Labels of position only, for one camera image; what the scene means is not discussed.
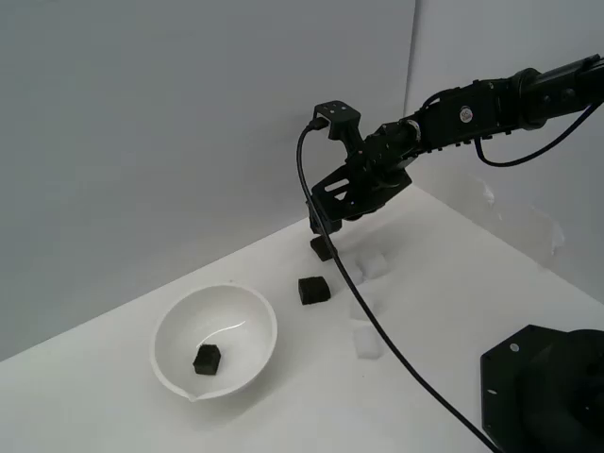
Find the robotic arm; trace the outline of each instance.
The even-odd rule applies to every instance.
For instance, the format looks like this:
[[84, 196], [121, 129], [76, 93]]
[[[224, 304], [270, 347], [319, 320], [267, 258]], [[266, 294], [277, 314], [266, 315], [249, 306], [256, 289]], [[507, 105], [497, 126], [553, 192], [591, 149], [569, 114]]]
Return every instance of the robotic arm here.
[[[543, 154], [567, 137], [604, 101], [604, 59], [594, 55], [547, 73], [525, 69], [509, 78], [475, 80], [472, 85], [438, 92], [413, 115], [382, 125], [365, 140], [361, 114], [341, 101], [314, 108], [314, 118], [329, 122], [329, 138], [341, 141], [343, 166], [312, 188], [312, 198], [327, 232], [342, 220], [354, 221], [378, 210], [411, 184], [405, 167], [421, 154], [451, 144], [475, 143], [478, 156], [493, 166], [513, 166]], [[516, 129], [542, 127], [550, 118], [585, 110], [584, 114], [542, 150], [512, 162], [490, 162], [481, 140]], [[313, 216], [310, 226], [319, 228]]]
[[[478, 157], [511, 167], [541, 156], [570, 135], [604, 101], [604, 60], [599, 55], [548, 73], [526, 69], [510, 78], [475, 80], [438, 92], [413, 115], [382, 125], [365, 140], [361, 114], [341, 101], [320, 104], [298, 140], [296, 163], [310, 211], [310, 242], [321, 260], [334, 259], [344, 281], [377, 333], [411, 375], [494, 453], [596, 453], [604, 451], [604, 331], [527, 326], [480, 360], [480, 430], [448, 403], [407, 361], [364, 302], [329, 234], [384, 206], [411, 184], [407, 165], [421, 154], [474, 142]], [[516, 129], [536, 129], [550, 118], [583, 110], [544, 148], [509, 162], [489, 161], [481, 141]], [[341, 141], [344, 165], [312, 190], [302, 168], [302, 145], [311, 130], [329, 128]], [[510, 353], [519, 350], [522, 354]]]

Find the white wall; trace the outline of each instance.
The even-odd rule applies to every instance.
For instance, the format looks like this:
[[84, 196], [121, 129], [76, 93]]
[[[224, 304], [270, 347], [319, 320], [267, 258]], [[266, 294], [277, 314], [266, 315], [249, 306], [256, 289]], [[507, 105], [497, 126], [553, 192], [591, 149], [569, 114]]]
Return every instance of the white wall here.
[[[601, 0], [420, 0], [407, 112], [434, 92], [476, 78], [511, 76], [526, 67], [544, 72], [595, 53], [604, 55], [603, 17]], [[495, 138], [485, 143], [485, 152], [496, 160], [518, 158], [551, 141], [576, 116], [550, 121], [539, 131]], [[467, 193], [457, 190], [467, 187], [464, 178], [484, 180], [495, 200], [505, 200], [518, 212], [529, 212], [525, 207], [532, 205], [546, 213], [565, 237], [551, 269], [604, 301], [603, 126], [604, 109], [563, 144], [520, 167], [487, 167], [466, 146], [422, 157], [410, 173], [420, 187], [478, 223], [480, 211], [466, 209]], [[510, 221], [503, 216], [501, 225], [491, 227], [523, 249], [530, 247], [529, 241], [522, 245], [532, 228], [534, 219], [529, 217]]]
[[297, 135], [333, 98], [402, 113], [413, 9], [0, 2], [0, 360], [302, 218]]

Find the white foam block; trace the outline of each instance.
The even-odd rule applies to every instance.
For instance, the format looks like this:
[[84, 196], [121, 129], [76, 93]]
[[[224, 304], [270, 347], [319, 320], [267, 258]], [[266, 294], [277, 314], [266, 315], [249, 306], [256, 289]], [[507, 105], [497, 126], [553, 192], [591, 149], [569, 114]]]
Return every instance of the white foam block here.
[[367, 248], [357, 255], [357, 265], [365, 278], [381, 277], [388, 272], [388, 263], [375, 248]]
[[[369, 310], [371, 310], [371, 312], [375, 316], [377, 316], [378, 303], [374, 296], [371, 293], [365, 291], [363, 288], [359, 288], [359, 292], [361, 293], [363, 300], [367, 304], [367, 307], [369, 307]], [[359, 304], [357, 298], [352, 293], [350, 293], [350, 317], [352, 319], [358, 319], [359, 321], [367, 321], [367, 315], [361, 308], [361, 304]]]
[[360, 285], [362, 283], [362, 270], [357, 265], [355, 257], [344, 257], [342, 258], [342, 264], [346, 268], [346, 272], [350, 275], [350, 279], [352, 279], [355, 285]]
[[381, 339], [373, 326], [355, 327], [352, 331], [352, 340], [359, 359], [374, 361], [383, 354]]

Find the wire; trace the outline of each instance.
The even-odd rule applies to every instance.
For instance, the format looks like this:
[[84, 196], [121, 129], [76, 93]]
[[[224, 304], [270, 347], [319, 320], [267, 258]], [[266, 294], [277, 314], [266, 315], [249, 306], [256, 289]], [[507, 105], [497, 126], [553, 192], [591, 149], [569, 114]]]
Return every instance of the wire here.
[[562, 134], [560, 134], [560, 136], [558, 136], [557, 139], [555, 139], [551, 143], [547, 144], [546, 146], [544, 146], [543, 148], [541, 148], [539, 151], [535, 151], [534, 153], [529, 154], [528, 156], [524, 156], [523, 158], [516, 159], [516, 160], [510, 160], [508, 162], [493, 162], [492, 160], [488, 160], [484, 156], [484, 152], [482, 151], [482, 143], [480, 142], [480, 138], [474, 139], [474, 145], [476, 146], [476, 154], [478, 154], [478, 158], [480, 160], [482, 160], [487, 165], [491, 165], [492, 167], [507, 168], [507, 167], [515, 167], [516, 165], [520, 165], [522, 163], [526, 163], [526, 162], [528, 162], [530, 160], [538, 158], [539, 156], [545, 154], [547, 151], [549, 151], [554, 146], [560, 144], [566, 137], [568, 137], [570, 134], [572, 134], [573, 132], [575, 132], [575, 130], [577, 129], [577, 127], [581, 126], [581, 124], [587, 118], [589, 118], [591, 116], [591, 114], [594, 113], [597, 110], [598, 107], [600, 107], [601, 104], [602, 104], [601, 102], [596, 102], [595, 104], [592, 104], [591, 106], [589, 106], [587, 109], [585, 109], [585, 111], [581, 114], [581, 116], [579, 118], [577, 118], [577, 120], [575, 121], [575, 123], [573, 123], [572, 125], [570, 125]]
[[413, 376], [413, 378], [415, 378], [415, 380], [417, 380], [417, 382], [419, 382], [419, 384], [429, 394], [431, 394], [439, 403], [441, 403], [445, 407], [445, 409], [447, 409], [451, 414], [453, 414], [453, 416], [455, 418], [457, 418], [466, 428], [468, 428], [470, 431], [472, 431], [472, 433], [476, 437], [478, 437], [478, 439], [483, 444], [485, 444], [486, 447], [489, 448], [489, 450], [491, 450], [494, 453], [502, 453], [495, 446], [495, 444], [493, 444], [489, 440], [489, 438], [486, 435], [484, 435], [478, 428], [476, 428], [474, 425], [472, 425], [472, 423], [467, 418], [465, 418], [457, 409], [455, 409], [446, 399], [444, 399], [436, 390], [434, 390], [434, 388], [432, 388], [432, 386], [430, 384], [428, 384], [428, 382], [423, 377], [421, 377], [421, 375], [417, 371], [415, 371], [415, 368], [413, 368], [413, 366], [409, 363], [409, 361], [405, 358], [405, 356], [403, 356], [403, 354], [398, 350], [398, 348], [396, 347], [394, 342], [390, 339], [390, 337], [388, 336], [386, 331], [383, 329], [383, 327], [379, 323], [376, 316], [371, 312], [369, 307], [367, 307], [367, 304], [363, 300], [361, 294], [359, 293], [359, 290], [357, 289], [354, 282], [350, 278], [350, 275], [348, 274], [348, 272], [346, 272], [346, 269], [342, 263], [342, 260], [340, 260], [340, 257], [338, 255], [338, 250], [336, 249], [336, 246], [333, 244], [333, 242], [329, 238], [329, 235], [327, 234], [326, 226], [323, 223], [323, 219], [320, 217], [319, 212], [314, 204], [314, 201], [312, 200], [312, 195], [310, 194], [309, 186], [306, 182], [306, 178], [304, 177], [304, 169], [302, 167], [302, 146], [304, 144], [304, 139], [306, 138], [307, 134], [309, 132], [311, 132], [312, 130], [320, 130], [320, 129], [326, 127], [327, 125], [328, 125], [328, 122], [327, 122], [327, 120], [325, 120], [325, 118], [317, 118], [315, 120], [312, 120], [309, 123], [309, 125], [304, 128], [304, 130], [302, 131], [302, 134], [300, 134], [300, 138], [298, 139], [298, 145], [297, 145], [296, 152], [295, 152], [295, 160], [296, 160], [296, 164], [297, 164], [298, 177], [300, 178], [300, 185], [302, 186], [302, 191], [304, 191], [304, 195], [306, 196], [306, 201], [309, 204], [310, 215], [312, 215], [314, 217], [314, 219], [316, 221], [316, 225], [319, 226], [319, 230], [321, 231], [321, 236], [323, 236], [323, 239], [327, 245], [327, 249], [329, 250], [329, 253], [331, 253], [331, 256], [333, 257], [333, 260], [335, 261], [336, 266], [338, 266], [338, 269], [340, 270], [340, 273], [342, 274], [344, 281], [348, 285], [348, 288], [350, 288], [350, 291], [352, 292], [352, 294], [355, 296], [355, 298], [359, 302], [359, 305], [361, 305], [362, 310], [367, 315], [367, 318], [369, 318], [369, 321], [371, 321], [371, 324], [373, 324], [373, 326], [376, 328], [376, 331], [379, 334], [379, 336], [382, 338], [384, 343], [390, 348], [390, 350], [393, 352], [393, 354], [396, 356], [396, 358], [403, 364], [403, 366], [407, 369], [407, 371]]

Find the black foam block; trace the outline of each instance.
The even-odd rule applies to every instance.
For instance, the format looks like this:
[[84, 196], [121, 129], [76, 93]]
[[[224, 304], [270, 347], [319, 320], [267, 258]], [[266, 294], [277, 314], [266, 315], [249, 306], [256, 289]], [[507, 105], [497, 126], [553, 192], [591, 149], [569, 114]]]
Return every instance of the black foam block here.
[[314, 253], [316, 253], [317, 257], [319, 257], [319, 260], [331, 260], [331, 252], [329, 252], [329, 249], [327, 248], [327, 244], [325, 243], [325, 239], [323, 239], [323, 236], [317, 236], [312, 241], [310, 241], [310, 248], [314, 250]]
[[323, 277], [308, 277], [298, 280], [298, 291], [302, 305], [325, 302], [331, 298], [331, 291]]
[[195, 373], [198, 375], [214, 376], [220, 363], [220, 349], [216, 344], [202, 344], [193, 361]]

